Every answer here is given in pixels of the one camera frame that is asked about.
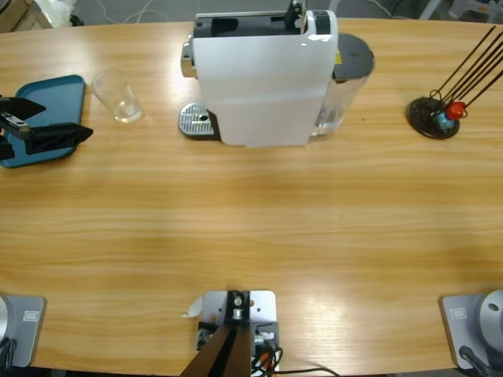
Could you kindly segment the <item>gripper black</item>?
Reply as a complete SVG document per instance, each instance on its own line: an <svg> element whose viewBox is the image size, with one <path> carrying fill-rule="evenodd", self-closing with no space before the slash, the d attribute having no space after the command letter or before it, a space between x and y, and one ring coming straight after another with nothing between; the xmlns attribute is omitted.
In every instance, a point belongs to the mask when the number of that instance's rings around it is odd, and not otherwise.
<svg viewBox="0 0 503 377"><path fill-rule="evenodd" d="M25 152L36 154L62 148L74 148L91 137L94 131L77 123L57 123L32 128L25 122L46 107L22 97L0 97L1 130L25 140ZM15 156L12 145L1 135L1 160Z"/></svg>

